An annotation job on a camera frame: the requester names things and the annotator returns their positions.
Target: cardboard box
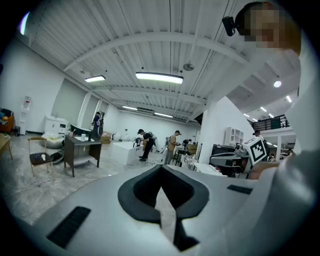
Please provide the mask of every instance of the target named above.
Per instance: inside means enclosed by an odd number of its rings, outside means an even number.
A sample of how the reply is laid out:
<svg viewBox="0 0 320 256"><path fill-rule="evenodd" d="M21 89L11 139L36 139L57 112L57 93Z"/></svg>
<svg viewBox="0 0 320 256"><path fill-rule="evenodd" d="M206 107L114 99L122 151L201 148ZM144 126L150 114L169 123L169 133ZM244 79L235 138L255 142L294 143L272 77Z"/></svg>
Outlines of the cardboard box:
<svg viewBox="0 0 320 256"><path fill-rule="evenodd" d="M104 131L100 137L102 144L109 144L111 142L112 134Z"/></svg>
<svg viewBox="0 0 320 256"><path fill-rule="evenodd" d="M198 148L198 145L189 144L189 145L188 145L188 152L189 152L191 155L195 155L196 152L197 152L197 148Z"/></svg>

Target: black vent slot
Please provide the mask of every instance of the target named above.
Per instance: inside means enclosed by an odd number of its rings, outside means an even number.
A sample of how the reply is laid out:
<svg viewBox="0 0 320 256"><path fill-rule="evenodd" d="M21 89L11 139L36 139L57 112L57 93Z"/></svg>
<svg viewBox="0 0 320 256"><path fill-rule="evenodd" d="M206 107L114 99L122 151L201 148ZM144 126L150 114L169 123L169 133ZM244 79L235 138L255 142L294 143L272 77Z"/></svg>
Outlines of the black vent slot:
<svg viewBox="0 0 320 256"><path fill-rule="evenodd" d="M244 186L236 186L236 185L230 185L227 187L228 190L233 190L237 191L239 193L244 193L244 194L251 194L252 188L244 187Z"/></svg>
<svg viewBox="0 0 320 256"><path fill-rule="evenodd" d="M77 206L46 238L65 248L90 212L88 208Z"/></svg>

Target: person in beige shirt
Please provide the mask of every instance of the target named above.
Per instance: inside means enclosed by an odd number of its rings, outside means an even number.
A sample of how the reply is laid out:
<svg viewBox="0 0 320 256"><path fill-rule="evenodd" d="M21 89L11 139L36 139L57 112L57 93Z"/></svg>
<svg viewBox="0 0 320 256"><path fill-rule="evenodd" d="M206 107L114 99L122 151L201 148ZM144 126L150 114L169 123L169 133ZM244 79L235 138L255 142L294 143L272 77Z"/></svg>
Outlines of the person in beige shirt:
<svg viewBox="0 0 320 256"><path fill-rule="evenodd" d="M169 145L168 145L168 152L166 154L166 157L165 157L165 160L164 160L164 163L166 165L169 165L170 162L171 162L171 159L172 159L172 156L174 154L174 149L177 145L177 138L176 136L179 136L180 135L180 131L176 130L174 135L172 135L169 139Z"/></svg>

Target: white desk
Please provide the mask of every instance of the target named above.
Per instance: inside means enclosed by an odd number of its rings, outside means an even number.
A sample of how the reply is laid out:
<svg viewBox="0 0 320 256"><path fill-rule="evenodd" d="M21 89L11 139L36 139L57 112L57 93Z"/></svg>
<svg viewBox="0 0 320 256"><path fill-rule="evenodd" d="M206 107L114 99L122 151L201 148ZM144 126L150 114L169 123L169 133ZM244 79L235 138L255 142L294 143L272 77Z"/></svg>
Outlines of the white desk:
<svg viewBox="0 0 320 256"><path fill-rule="evenodd" d="M133 147L133 141L117 142L112 144L111 159L128 165L139 159L144 154L144 146Z"/></svg>
<svg viewBox="0 0 320 256"><path fill-rule="evenodd" d="M198 162L195 162L194 165L196 167L197 172L200 172L203 174L210 174L210 175L227 177L227 175L223 175L221 172L217 171L216 168L214 168L212 165L198 163Z"/></svg>

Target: gray marble floor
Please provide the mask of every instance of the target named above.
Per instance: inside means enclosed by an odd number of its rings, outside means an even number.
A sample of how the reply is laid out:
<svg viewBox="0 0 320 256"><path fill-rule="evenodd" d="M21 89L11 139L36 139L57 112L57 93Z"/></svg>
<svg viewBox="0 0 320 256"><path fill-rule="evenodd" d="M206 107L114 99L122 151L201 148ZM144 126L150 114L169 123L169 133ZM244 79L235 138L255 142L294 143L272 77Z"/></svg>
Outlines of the gray marble floor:
<svg viewBox="0 0 320 256"><path fill-rule="evenodd" d="M34 177L29 161L28 137L31 135L11 138L10 147L13 161L8 150L2 154L0 158L0 189L11 213L31 225L50 207L85 184L137 168L148 170L154 164L161 163L162 159L161 154L151 152L148 158L149 163L137 159L133 164L122 165L111 159L112 143L103 144L99 168L97 168L96 162L87 162L78 165L74 169L75 177L72 177L71 168L67 165L67 168L64 169L64 164L61 162L53 166L54 178L51 166L47 172L45 165L34 167ZM37 141L30 141L30 149L32 153L44 150ZM49 155L57 151L59 150L47 149ZM159 191L155 208L161 212L163 232L173 241L176 212L162 189Z"/></svg>

